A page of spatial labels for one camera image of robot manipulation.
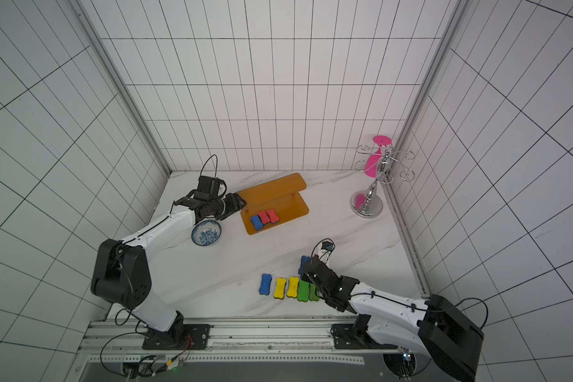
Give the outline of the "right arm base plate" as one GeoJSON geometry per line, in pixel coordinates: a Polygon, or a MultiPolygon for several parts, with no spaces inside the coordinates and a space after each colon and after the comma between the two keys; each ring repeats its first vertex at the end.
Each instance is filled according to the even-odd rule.
{"type": "Polygon", "coordinates": [[[334,324],[330,333],[336,350],[397,350],[396,345],[383,345],[373,340],[365,331],[354,324],[334,324]]]}

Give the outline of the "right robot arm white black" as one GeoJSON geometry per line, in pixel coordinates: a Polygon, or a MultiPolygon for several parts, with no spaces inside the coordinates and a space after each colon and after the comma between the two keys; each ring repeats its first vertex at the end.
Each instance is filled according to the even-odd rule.
{"type": "Polygon", "coordinates": [[[484,334],[457,305],[433,294],[406,299],[339,276],[318,256],[301,267],[302,278],[316,287],[321,299],[339,312],[356,316],[352,324],[334,324],[337,349],[402,350],[401,369],[415,375],[415,354],[429,357],[457,381],[474,381],[484,334]]]}

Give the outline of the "red eraser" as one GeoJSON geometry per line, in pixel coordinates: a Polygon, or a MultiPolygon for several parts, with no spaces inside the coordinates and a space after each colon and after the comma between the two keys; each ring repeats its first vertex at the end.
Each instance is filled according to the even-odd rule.
{"type": "Polygon", "coordinates": [[[260,211],[259,213],[257,213],[257,216],[263,225],[267,225],[272,222],[270,216],[267,214],[266,211],[260,211]]]}
{"type": "Polygon", "coordinates": [[[272,224],[280,222],[279,216],[274,209],[266,210],[267,216],[272,224]]]}

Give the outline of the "blue eraser top shelf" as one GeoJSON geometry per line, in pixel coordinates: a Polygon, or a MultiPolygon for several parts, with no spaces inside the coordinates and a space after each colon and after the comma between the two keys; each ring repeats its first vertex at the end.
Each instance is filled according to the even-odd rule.
{"type": "Polygon", "coordinates": [[[259,285],[259,294],[269,295],[271,291],[271,284],[272,284],[272,275],[262,274],[261,282],[259,285]]]}

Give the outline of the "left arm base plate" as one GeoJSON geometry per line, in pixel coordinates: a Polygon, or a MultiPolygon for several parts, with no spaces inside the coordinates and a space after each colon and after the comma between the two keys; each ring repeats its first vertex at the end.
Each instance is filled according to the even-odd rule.
{"type": "Polygon", "coordinates": [[[144,335],[143,350],[205,350],[211,326],[207,324],[175,324],[167,332],[148,329],[144,335]]]}

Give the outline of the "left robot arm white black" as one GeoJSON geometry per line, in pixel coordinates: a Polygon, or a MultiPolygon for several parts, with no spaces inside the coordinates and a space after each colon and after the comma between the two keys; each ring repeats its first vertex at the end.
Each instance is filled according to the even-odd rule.
{"type": "Polygon", "coordinates": [[[177,235],[203,221],[223,221],[247,205],[228,193],[219,178],[202,175],[196,189],[174,201],[169,212],[121,240],[107,239],[98,248],[91,292],[119,304],[147,325],[151,334],[178,345],[186,330],[183,317],[152,290],[150,260],[177,235]]]}

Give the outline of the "two-tier wooden shelf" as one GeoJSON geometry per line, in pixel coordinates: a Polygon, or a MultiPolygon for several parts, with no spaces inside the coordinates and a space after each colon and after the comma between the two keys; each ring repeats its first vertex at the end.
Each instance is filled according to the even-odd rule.
{"type": "Polygon", "coordinates": [[[247,234],[253,236],[259,232],[276,228],[281,224],[307,215],[310,209],[300,194],[306,188],[307,183],[302,175],[300,173],[292,173],[273,181],[238,191],[237,193],[247,202],[247,205],[240,210],[240,216],[247,234]],[[268,209],[276,211],[280,222],[267,224],[263,229],[256,231],[253,228],[250,217],[268,209]]]}

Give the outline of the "yellow eraser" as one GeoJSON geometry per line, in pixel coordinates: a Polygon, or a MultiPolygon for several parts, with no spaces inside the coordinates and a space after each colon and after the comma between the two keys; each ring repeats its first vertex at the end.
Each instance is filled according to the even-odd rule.
{"type": "Polygon", "coordinates": [[[275,289],[273,293],[273,298],[280,300],[284,299],[286,295],[286,289],[287,289],[287,280],[285,278],[278,277],[275,280],[275,289]]]}
{"type": "Polygon", "coordinates": [[[286,296],[288,298],[296,299],[299,291],[299,277],[291,276],[288,280],[288,287],[286,290],[286,296]]]}

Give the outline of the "green eraser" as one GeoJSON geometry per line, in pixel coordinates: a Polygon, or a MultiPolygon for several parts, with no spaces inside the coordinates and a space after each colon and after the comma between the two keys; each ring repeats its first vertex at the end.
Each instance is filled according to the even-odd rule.
{"type": "Polygon", "coordinates": [[[297,300],[299,302],[308,302],[310,299],[310,283],[299,280],[297,300]]]}
{"type": "Polygon", "coordinates": [[[311,284],[310,285],[310,290],[309,290],[309,300],[312,302],[318,302],[320,300],[320,297],[318,295],[318,291],[315,285],[311,284]]]}

